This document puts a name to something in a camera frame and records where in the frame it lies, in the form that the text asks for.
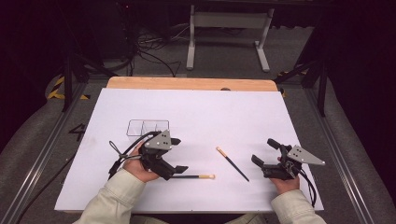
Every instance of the white paper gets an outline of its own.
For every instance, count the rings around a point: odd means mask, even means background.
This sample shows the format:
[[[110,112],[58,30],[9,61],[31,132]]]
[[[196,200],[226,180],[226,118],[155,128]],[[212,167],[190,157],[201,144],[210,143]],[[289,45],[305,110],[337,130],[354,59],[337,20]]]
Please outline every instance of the white paper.
[[[55,210],[84,210],[118,159],[108,142],[113,141],[121,152],[131,145],[126,134],[131,119],[169,120],[171,136],[181,143],[163,155],[164,160],[174,167],[189,166],[183,175],[216,175],[214,180],[160,178],[148,182],[134,207],[138,213],[272,211],[275,186],[263,177],[251,156],[255,154],[266,164],[278,163],[280,152],[266,144],[268,138],[300,145],[279,92],[102,89]],[[223,149],[249,182],[216,147]],[[304,170],[313,180],[307,165]],[[301,183],[309,200],[303,178]],[[316,210],[322,209],[318,195]]]

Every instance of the metal stand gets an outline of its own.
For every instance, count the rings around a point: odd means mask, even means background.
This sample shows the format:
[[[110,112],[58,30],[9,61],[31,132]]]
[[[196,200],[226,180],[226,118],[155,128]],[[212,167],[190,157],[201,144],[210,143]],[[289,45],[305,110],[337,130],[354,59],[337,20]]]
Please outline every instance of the metal stand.
[[[260,41],[255,41],[255,48],[259,55],[262,65],[262,71],[269,72],[270,67],[262,49],[268,30],[273,18],[274,9],[269,9],[268,13],[219,13],[219,12],[195,12],[194,6],[191,6],[190,15],[190,44],[187,54],[187,70],[194,67],[195,55],[195,27],[229,27],[229,28],[250,28],[262,29]]]

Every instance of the wire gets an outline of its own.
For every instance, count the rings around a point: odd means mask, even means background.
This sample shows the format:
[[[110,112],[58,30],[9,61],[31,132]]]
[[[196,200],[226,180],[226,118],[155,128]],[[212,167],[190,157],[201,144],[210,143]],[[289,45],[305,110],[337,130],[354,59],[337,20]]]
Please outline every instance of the wire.
[[[141,53],[147,54],[148,56],[151,56],[151,57],[157,59],[158,61],[160,61],[161,63],[163,63],[163,64],[164,64],[166,67],[168,67],[168,69],[171,71],[172,77],[176,77],[174,71],[172,70],[172,68],[171,68],[166,62],[164,62],[164,61],[161,60],[160,58],[158,58],[158,57],[156,57],[156,56],[154,56],[154,55],[152,55],[152,54],[149,54],[149,53],[147,53],[147,52],[145,52],[145,51],[141,51]]]
[[[306,182],[308,182],[308,187],[312,189],[313,195],[314,195],[314,199],[311,199],[312,202],[312,207],[315,207],[315,203],[317,202],[317,192],[315,191],[314,185],[311,183],[311,181],[309,180],[308,176],[306,175],[305,171],[299,170],[295,167],[292,167],[292,169],[294,169],[294,171],[297,171],[298,173],[300,173],[300,175],[306,180]]]
[[[64,164],[64,166],[62,166],[62,168],[49,180],[49,182],[35,195],[35,197],[25,206],[25,208],[23,209],[23,211],[21,212],[18,220],[17,220],[17,224],[21,222],[23,216],[25,215],[25,213],[27,212],[27,210],[30,208],[30,206],[32,206],[32,204],[35,202],[35,200],[38,198],[38,196],[40,196],[40,194],[50,185],[50,183],[53,182],[53,180],[64,170],[64,168],[70,163],[70,161],[72,161],[75,157],[76,157],[77,152],[75,152],[70,158],[69,160]]]

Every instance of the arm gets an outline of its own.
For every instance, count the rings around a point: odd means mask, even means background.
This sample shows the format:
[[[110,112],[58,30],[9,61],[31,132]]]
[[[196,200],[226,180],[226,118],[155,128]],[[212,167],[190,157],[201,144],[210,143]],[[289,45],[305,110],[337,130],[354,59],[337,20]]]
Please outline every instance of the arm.
[[[299,176],[290,180],[271,178],[271,181],[279,194],[271,201],[271,205],[280,223],[326,223],[315,214],[314,208],[300,191]]]
[[[271,201],[280,223],[326,223],[299,189],[285,192]]]
[[[141,144],[131,155],[138,154]],[[111,177],[99,193],[91,199],[75,224],[129,223],[132,208],[146,183],[156,178],[158,175],[146,171],[140,160],[125,161],[122,169]]]

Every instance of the beige sleeve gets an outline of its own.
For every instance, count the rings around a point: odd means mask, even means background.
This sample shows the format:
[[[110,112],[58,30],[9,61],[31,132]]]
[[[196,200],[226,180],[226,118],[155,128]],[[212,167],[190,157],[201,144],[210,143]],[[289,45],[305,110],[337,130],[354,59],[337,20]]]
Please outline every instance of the beige sleeve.
[[[322,217],[315,214],[314,208],[299,189],[277,196],[271,201],[271,205],[282,224],[326,223]]]
[[[120,169],[91,199],[75,223],[129,223],[131,210],[145,186],[134,175]]]

